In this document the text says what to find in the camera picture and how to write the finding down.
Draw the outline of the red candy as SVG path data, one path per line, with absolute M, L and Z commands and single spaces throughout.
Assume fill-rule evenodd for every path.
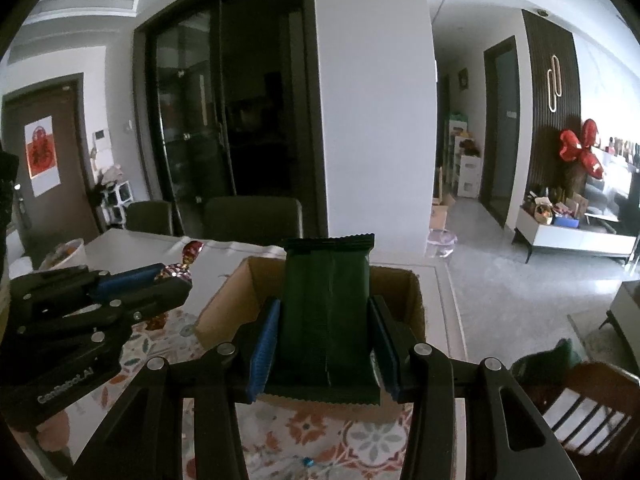
M 180 278 L 186 283 L 192 283 L 191 266 L 202 252 L 204 244 L 199 240 L 191 240 L 182 248 L 180 260 L 177 263 L 164 266 L 155 277 L 155 281 L 165 278 Z

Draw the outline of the dark green snack packet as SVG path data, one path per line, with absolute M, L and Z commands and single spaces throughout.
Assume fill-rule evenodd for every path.
M 331 404 L 380 403 L 368 315 L 373 247 L 372 233 L 286 243 L 265 393 Z

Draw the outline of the dark green garment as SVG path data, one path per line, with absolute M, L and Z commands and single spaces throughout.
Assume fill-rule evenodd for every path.
M 559 385 L 568 371 L 581 362 L 582 358 L 574 349 L 573 341 L 561 338 L 550 350 L 518 359 L 510 372 L 525 390 L 553 387 Z

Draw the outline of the brown wooden chair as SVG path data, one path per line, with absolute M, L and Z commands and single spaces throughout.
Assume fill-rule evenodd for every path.
M 639 477 L 639 378 L 608 363 L 580 363 L 523 389 L 582 479 Z

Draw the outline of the patterned table runner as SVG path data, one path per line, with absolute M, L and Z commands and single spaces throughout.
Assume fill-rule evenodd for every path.
M 177 309 L 160 330 L 134 326 L 117 375 L 25 438 L 24 448 L 46 478 L 67 477 L 106 412 L 148 359 L 161 356 L 177 363 L 202 355 L 194 324 L 194 315 Z M 396 479 L 404 464 L 412 408 L 403 406 L 390 422 L 379 425 L 339 420 L 307 405 L 280 408 L 262 401 L 240 404 L 236 414 L 250 478 Z

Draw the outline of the dark upholstered chair left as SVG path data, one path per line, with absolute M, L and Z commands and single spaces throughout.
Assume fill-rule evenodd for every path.
M 128 231 L 171 236 L 174 234 L 171 204 L 164 200 L 131 203 L 126 208 L 125 228 Z

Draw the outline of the dark upholstered chair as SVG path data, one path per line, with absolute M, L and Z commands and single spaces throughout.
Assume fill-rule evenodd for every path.
M 171 236 L 174 234 L 171 204 L 164 200 L 131 203 L 126 208 L 125 228 L 128 231 Z
M 205 206 L 203 235 L 218 242 L 279 245 L 303 237 L 302 205 L 288 197 L 212 198 Z

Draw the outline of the red fu door poster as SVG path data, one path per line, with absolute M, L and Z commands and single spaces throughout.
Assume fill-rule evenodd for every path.
M 38 197 L 61 184 L 52 116 L 27 124 L 24 139 L 28 176 L 32 192 Z

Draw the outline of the brown cardboard box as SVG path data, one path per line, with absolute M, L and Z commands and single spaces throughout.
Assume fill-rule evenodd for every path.
M 202 377 L 231 402 L 393 419 L 425 336 L 419 279 L 365 256 L 248 257 L 196 322 Z

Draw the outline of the dark upholstered chair right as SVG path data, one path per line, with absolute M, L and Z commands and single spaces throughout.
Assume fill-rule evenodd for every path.
M 288 197 L 212 198 L 205 206 L 203 235 L 218 242 L 279 245 L 303 237 L 302 205 Z

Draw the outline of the white tv console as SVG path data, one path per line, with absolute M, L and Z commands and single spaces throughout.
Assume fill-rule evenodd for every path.
M 527 246 L 526 263 L 535 252 L 579 252 L 628 261 L 637 247 L 637 240 L 636 236 L 541 224 L 523 208 L 518 211 L 513 237 L 514 242 Z

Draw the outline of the white storage drawers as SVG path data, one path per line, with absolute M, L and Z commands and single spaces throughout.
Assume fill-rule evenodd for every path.
M 449 119 L 445 136 L 445 177 L 451 192 L 458 197 L 480 196 L 482 158 L 466 122 Z

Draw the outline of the red foil balloon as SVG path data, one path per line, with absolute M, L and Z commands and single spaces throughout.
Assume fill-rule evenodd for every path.
M 593 179 L 601 180 L 604 167 L 592 152 L 596 145 L 598 127 L 594 120 L 587 119 L 582 125 L 582 135 L 578 136 L 570 129 L 560 133 L 560 159 L 563 162 L 579 162 L 582 169 Z

